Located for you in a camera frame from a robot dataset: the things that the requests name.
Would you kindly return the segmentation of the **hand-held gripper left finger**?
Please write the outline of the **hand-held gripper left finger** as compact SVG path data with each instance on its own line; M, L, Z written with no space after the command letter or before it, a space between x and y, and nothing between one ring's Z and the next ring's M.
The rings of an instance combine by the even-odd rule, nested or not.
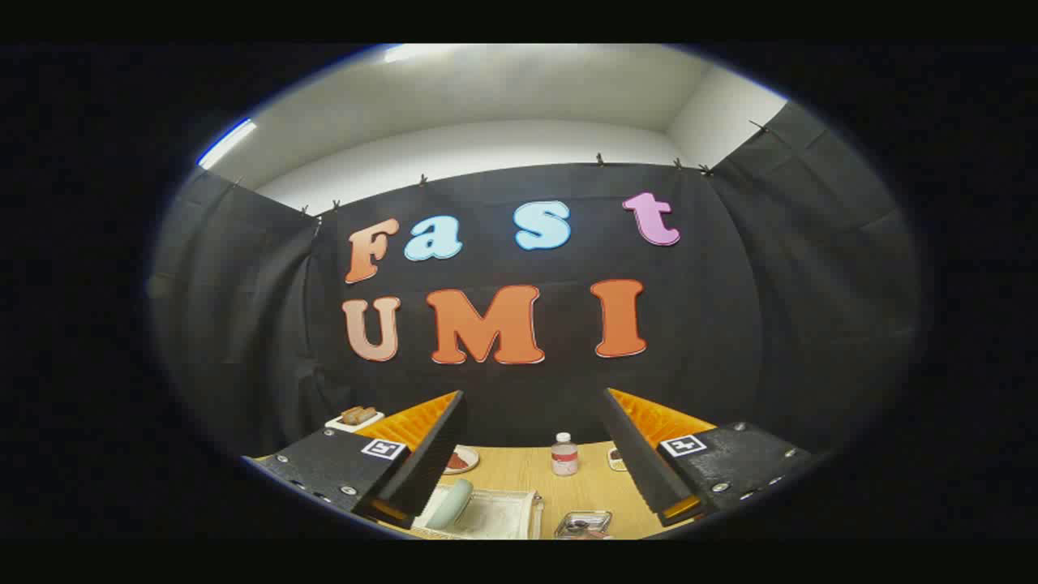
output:
M410 528L448 468L465 424L465 393L455 391L360 430L319 429L257 466L338 513Z

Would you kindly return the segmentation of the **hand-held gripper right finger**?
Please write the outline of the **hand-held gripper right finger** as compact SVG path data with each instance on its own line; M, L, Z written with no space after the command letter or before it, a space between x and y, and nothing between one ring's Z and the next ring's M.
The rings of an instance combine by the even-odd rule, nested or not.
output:
M750 423L714 425L618 389L601 392L600 418L663 527L730 513L814 461L807 449Z

